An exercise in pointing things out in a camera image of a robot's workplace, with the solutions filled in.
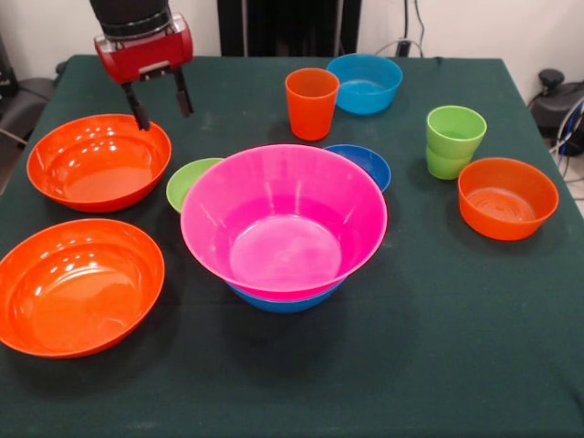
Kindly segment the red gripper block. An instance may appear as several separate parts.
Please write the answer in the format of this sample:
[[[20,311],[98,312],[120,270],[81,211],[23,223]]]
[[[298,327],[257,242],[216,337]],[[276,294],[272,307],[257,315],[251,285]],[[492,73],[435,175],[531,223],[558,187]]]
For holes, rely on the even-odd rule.
[[[175,21],[161,32],[143,39],[114,42],[105,36],[97,36],[94,47],[112,80],[122,84],[139,130],[148,131],[151,125],[131,82],[150,76],[154,70],[174,68],[172,74],[181,114],[185,118],[193,114],[193,104],[181,68],[193,59],[193,40],[185,21]]]

